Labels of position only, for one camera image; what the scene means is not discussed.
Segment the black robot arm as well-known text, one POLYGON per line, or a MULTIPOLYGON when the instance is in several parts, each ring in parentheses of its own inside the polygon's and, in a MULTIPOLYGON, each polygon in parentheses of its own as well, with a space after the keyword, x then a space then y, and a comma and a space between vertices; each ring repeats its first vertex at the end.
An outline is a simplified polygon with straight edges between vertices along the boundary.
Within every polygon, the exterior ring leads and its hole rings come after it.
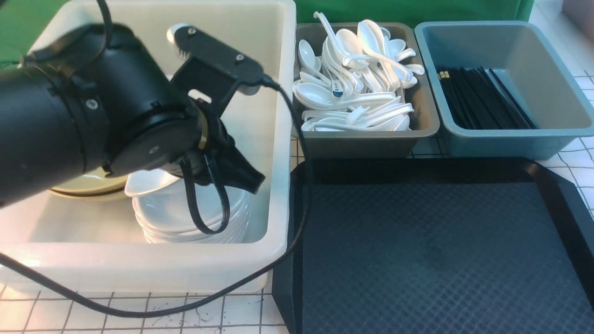
POLYGON ((108 177, 163 169, 256 193, 265 180, 221 116, 254 95, 259 63, 190 26, 174 30, 185 61, 169 79, 125 25, 83 25, 1 73, 1 206, 102 168, 108 177))

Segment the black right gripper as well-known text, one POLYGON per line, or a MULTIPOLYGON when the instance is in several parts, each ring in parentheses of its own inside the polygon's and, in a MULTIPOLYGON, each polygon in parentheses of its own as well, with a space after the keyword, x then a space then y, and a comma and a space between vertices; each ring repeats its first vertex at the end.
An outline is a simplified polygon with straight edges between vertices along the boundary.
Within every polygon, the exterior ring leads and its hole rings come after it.
POLYGON ((200 186, 214 184, 258 193, 265 176, 238 150, 222 120, 200 109, 199 130, 198 139, 179 160, 182 177, 200 186))

